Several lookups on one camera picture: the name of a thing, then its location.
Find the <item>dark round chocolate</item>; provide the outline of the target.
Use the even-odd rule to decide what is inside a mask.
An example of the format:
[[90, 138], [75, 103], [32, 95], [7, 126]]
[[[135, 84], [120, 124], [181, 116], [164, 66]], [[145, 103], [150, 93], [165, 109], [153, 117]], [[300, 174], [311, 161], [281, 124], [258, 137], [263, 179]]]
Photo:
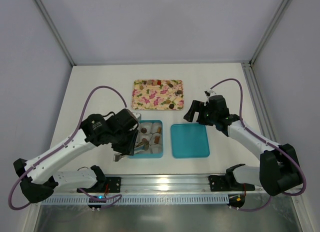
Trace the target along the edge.
[[147, 132], [147, 129], [146, 129], [145, 127], [143, 127], [143, 128], [141, 129], [141, 132], [145, 134], [145, 133]]

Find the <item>teal lid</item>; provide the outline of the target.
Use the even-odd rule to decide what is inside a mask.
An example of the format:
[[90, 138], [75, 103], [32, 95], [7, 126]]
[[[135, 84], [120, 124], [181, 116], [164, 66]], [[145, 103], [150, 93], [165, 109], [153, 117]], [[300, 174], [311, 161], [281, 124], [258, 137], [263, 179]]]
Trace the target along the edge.
[[197, 123], [173, 124], [170, 128], [175, 159], [207, 158], [210, 155], [207, 130]]

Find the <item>caramel bar chocolate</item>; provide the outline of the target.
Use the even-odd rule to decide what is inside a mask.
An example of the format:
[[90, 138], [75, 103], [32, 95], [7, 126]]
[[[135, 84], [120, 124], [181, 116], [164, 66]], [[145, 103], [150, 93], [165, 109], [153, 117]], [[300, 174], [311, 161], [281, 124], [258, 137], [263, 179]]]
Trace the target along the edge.
[[155, 144], [159, 144], [159, 143], [160, 143], [160, 139], [161, 139], [161, 137], [157, 135], [157, 136], [154, 138], [154, 143], [155, 143]]

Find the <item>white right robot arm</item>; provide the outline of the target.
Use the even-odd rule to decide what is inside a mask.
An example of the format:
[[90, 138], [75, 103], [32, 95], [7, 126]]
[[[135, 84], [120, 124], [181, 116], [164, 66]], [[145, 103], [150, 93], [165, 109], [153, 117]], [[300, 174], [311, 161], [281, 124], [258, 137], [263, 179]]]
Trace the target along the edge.
[[184, 120], [192, 122], [195, 113], [198, 114], [197, 123], [215, 126], [259, 160], [258, 167], [241, 163], [226, 169], [225, 179], [232, 190], [241, 184], [249, 184], [262, 187], [269, 195], [276, 196], [303, 183], [293, 146], [280, 145], [262, 135], [255, 135], [237, 114], [229, 112], [222, 95], [212, 95], [206, 102], [193, 100]]

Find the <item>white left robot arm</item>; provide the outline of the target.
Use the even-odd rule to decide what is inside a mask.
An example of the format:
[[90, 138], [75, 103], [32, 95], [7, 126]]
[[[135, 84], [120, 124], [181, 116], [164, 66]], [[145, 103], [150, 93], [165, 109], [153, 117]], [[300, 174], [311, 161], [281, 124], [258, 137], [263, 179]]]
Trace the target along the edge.
[[140, 113], [127, 108], [107, 115], [91, 114], [60, 144], [36, 158], [17, 159], [13, 166], [21, 178], [19, 186], [22, 194], [29, 203], [35, 204], [58, 191], [102, 192], [107, 179], [99, 166], [77, 171], [61, 171], [61, 168], [102, 145], [110, 144], [120, 156], [132, 156], [141, 117]]

